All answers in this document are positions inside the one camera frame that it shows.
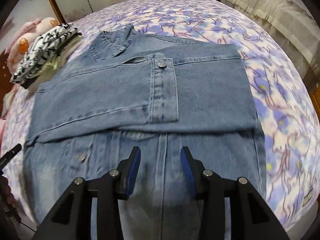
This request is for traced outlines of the person's left hand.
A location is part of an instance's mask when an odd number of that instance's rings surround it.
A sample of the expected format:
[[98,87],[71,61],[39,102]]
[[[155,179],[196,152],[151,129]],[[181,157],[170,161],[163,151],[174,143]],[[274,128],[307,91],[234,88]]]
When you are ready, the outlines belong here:
[[17,213],[16,209],[16,200],[11,192],[11,187],[9,186],[8,179],[3,176],[1,173],[1,198],[5,204],[5,206],[8,208],[8,211],[6,211],[6,214],[8,216],[13,217],[18,224],[21,223],[21,217]]

